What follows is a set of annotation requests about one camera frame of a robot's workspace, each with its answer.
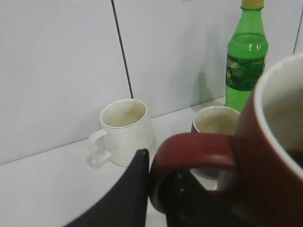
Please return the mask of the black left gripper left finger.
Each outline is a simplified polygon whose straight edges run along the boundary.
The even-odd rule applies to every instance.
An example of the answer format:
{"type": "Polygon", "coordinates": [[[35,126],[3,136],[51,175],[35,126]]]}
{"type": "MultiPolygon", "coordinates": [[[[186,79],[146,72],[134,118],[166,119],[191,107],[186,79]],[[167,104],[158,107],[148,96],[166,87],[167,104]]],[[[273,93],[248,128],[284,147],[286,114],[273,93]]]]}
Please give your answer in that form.
{"type": "Polygon", "coordinates": [[[149,151],[136,151],[115,185],[68,227],[143,227],[148,203],[149,151]]]}

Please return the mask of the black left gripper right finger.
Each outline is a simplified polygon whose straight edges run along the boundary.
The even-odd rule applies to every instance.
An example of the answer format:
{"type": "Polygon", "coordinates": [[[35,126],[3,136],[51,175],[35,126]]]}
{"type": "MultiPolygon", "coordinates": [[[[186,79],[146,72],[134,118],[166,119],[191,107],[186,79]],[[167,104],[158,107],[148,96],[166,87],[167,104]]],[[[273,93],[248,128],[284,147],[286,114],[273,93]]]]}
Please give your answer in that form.
{"type": "Polygon", "coordinates": [[[237,219],[188,170],[174,171],[165,179],[165,209],[169,227],[237,226],[237,219]]]}

